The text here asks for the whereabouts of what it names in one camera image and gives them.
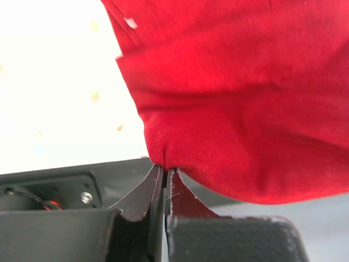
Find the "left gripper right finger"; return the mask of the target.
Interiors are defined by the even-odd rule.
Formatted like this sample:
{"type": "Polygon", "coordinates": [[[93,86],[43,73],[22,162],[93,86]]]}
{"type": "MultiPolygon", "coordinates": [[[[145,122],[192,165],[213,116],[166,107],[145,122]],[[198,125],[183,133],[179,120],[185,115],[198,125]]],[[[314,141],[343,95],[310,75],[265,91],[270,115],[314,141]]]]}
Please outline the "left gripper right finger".
{"type": "Polygon", "coordinates": [[[170,261],[308,261],[302,239],[287,219],[220,216],[183,182],[167,178],[166,236],[170,261]]]}

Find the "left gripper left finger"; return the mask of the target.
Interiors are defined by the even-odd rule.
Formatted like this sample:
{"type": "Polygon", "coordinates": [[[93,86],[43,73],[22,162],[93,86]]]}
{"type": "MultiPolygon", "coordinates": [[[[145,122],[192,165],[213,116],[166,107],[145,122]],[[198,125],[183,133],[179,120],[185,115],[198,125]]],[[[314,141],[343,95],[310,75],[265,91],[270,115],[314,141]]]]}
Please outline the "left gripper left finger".
{"type": "Polygon", "coordinates": [[[1,176],[1,261],[162,260],[162,168],[105,207],[91,166],[1,176]]]}

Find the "red t shirt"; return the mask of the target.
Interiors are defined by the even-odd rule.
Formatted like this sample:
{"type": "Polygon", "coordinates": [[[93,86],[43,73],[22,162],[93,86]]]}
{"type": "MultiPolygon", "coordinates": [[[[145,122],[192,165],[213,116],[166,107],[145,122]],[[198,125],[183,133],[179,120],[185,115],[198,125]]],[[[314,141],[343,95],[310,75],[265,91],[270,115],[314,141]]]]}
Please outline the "red t shirt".
{"type": "Polygon", "coordinates": [[[151,161],[226,197],[348,192],[348,1],[103,1],[151,161]]]}

